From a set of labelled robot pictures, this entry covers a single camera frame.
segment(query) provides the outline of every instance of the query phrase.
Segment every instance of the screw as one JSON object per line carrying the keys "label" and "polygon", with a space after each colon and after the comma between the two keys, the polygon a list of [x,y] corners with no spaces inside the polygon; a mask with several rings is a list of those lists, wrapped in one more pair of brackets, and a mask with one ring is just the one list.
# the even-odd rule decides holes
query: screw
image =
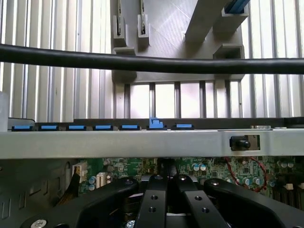
{"label": "screw", "polygon": [[157,175],[154,178],[157,179],[157,180],[162,180],[162,176],[160,176],[160,175]]}
{"label": "screw", "polygon": [[180,180],[182,180],[182,181],[184,181],[184,180],[186,180],[186,179],[187,179],[187,177],[186,177],[186,176],[184,176],[184,175],[181,175],[181,176],[179,176],[179,179],[180,179]]}
{"label": "screw", "polygon": [[125,181],[125,184],[133,184],[133,181],[132,181],[132,180],[127,179],[127,180]]}
{"label": "screw", "polygon": [[211,181],[211,184],[214,185],[214,186],[219,185],[219,183],[216,182],[215,180]]}
{"label": "screw", "polygon": [[47,224],[47,221],[45,221],[44,219],[39,219],[36,222],[34,222],[30,228],[43,228],[45,227]]}
{"label": "screw", "polygon": [[127,222],[127,224],[125,225],[125,228],[133,228],[135,224],[135,220],[130,220]]}

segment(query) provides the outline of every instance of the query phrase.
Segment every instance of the ribbed metal panel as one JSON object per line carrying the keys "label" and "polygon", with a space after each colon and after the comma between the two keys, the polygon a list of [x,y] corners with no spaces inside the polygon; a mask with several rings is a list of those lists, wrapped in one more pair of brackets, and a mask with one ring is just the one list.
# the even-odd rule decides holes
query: ribbed metal panel
{"label": "ribbed metal panel", "polygon": [[[2,43],[110,53],[109,0],[0,0]],[[302,57],[303,0],[252,0],[242,24],[246,58]],[[237,81],[112,85],[104,70],[0,64],[9,114],[73,118],[289,117],[304,115],[303,75]]]}

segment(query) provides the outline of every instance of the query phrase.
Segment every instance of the green circuit board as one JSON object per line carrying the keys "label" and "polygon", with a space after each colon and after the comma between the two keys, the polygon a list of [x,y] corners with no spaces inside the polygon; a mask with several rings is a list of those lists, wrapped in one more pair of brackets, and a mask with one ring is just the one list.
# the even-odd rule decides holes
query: green circuit board
{"label": "green circuit board", "polygon": [[[271,187],[275,185],[277,173],[303,173],[304,171],[303,164],[297,163],[293,157],[261,156],[255,158],[265,166],[269,187],[263,190],[262,193],[270,197],[272,196]],[[193,175],[200,184],[203,184],[209,178],[221,178],[233,182],[223,158],[184,157],[176,158],[175,160],[180,174]],[[157,159],[105,158],[86,159],[81,160],[81,162],[87,162],[88,173],[87,180],[80,185],[80,194],[87,193],[94,188],[94,185],[90,185],[89,179],[99,172],[109,174],[111,176],[109,182],[126,176],[133,176],[140,181],[143,175],[156,174],[157,172]],[[246,157],[233,157],[230,165],[240,183],[246,183],[250,188],[256,188],[263,184],[263,171],[255,161]]]}

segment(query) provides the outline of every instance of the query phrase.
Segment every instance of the motherboard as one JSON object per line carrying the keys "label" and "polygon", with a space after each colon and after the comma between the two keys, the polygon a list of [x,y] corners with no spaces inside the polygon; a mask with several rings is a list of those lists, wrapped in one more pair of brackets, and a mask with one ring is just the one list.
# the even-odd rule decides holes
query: motherboard
{"label": "motherboard", "polygon": [[[232,183],[236,179],[239,184],[249,189],[255,189],[262,186],[266,180],[265,188],[260,192],[272,198],[275,197],[277,185],[285,184],[278,183],[278,176],[303,176],[304,173],[302,159],[296,157],[259,156],[254,157],[254,159],[255,161],[248,157],[231,157],[229,160],[224,158],[183,157],[175,158],[175,164],[180,174],[196,177],[201,185],[210,178],[221,178]],[[140,181],[143,175],[157,173],[156,158],[86,159],[81,160],[81,162],[86,163],[87,173],[84,181],[80,184],[79,194],[92,191],[117,178],[133,176]],[[229,162],[231,170],[228,169],[227,162]]]}

